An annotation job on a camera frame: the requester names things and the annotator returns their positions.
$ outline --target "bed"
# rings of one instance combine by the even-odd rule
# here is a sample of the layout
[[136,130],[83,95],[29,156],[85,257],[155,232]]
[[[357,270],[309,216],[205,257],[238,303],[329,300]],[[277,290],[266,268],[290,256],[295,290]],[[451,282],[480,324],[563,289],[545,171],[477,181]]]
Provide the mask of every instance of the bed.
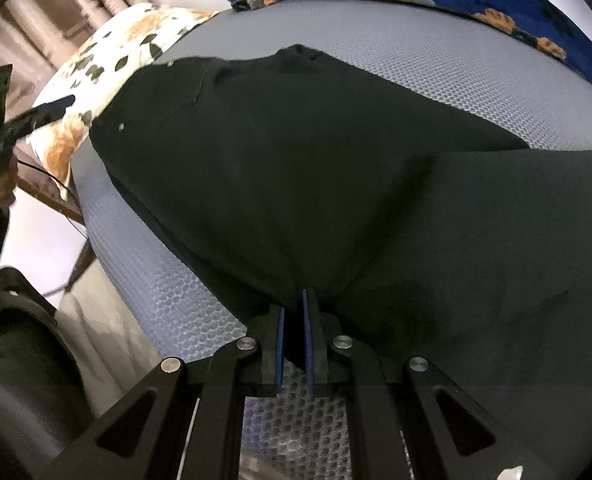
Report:
[[[592,149],[587,81],[490,27],[420,7],[290,0],[253,12],[225,11],[156,62],[186,56],[250,59],[294,43],[486,118],[532,148]],[[244,334],[242,324],[122,200],[89,139],[74,154],[72,170],[93,248],[161,355],[193,361]],[[244,455],[272,465],[276,478],[351,478],[343,401],[308,396],[303,374],[293,367],[286,368],[284,384],[277,399],[248,400]],[[592,425],[583,420],[592,419],[592,390],[578,398],[584,408],[565,420],[529,410],[512,420],[488,390],[472,388],[470,394],[561,478],[575,478],[591,459]],[[538,442],[530,433],[530,418],[549,424],[562,440],[556,446]]]

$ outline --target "floor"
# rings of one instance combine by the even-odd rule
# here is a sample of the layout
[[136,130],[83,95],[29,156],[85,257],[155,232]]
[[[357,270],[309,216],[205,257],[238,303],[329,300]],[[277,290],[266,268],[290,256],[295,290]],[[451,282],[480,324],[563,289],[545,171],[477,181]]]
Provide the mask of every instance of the floor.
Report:
[[[84,233],[84,226],[70,224],[63,215],[17,189],[0,266],[16,267],[45,294],[67,282],[85,243]],[[60,292],[47,299],[58,306],[61,297]]]

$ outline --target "pillow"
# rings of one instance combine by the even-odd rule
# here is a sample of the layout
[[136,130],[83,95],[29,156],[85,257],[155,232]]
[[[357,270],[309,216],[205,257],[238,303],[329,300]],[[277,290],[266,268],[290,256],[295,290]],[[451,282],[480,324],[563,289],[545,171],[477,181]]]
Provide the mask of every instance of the pillow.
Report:
[[[76,96],[61,121],[39,128],[27,138],[45,169],[68,186],[74,151],[121,86],[217,13],[137,4],[102,25],[60,67],[34,102],[38,106],[69,94]],[[59,187],[66,199],[67,190]]]

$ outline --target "mesh surface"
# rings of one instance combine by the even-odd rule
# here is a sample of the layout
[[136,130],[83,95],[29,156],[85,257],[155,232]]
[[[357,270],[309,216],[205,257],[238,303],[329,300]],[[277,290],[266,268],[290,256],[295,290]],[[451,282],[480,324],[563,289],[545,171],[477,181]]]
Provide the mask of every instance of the mesh surface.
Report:
[[[292,0],[254,12],[228,11],[193,30],[158,62],[250,59],[294,43],[470,111],[534,148],[592,148],[589,83],[492,28],[417,7]],[[196,360],[244,334],[125,204],[89,140],[74,157],[73,173],[94,250],[162,355]],[[303,373],[289,365],[277,399],[248,399],[242,448],[282,475],[273,478],[351,478],[343,401],[308,396]]]

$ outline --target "white fabric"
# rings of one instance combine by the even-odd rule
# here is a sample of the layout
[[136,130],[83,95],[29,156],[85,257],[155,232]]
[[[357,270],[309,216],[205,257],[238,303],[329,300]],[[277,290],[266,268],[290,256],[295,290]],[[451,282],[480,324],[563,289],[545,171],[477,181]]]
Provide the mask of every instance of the white fabric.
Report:
[[98,261],[63,296],[55,318],[95,416],[161,361]]
[[[122,85],[215,14],[217,11],[137,4],[102,25],[60,67],[34,102],[37,106],[70,94],[76,98],[59,122],[27,137],[45,169],[68,186],[74,150]],[[65,199],[65,190],[61,192]]]

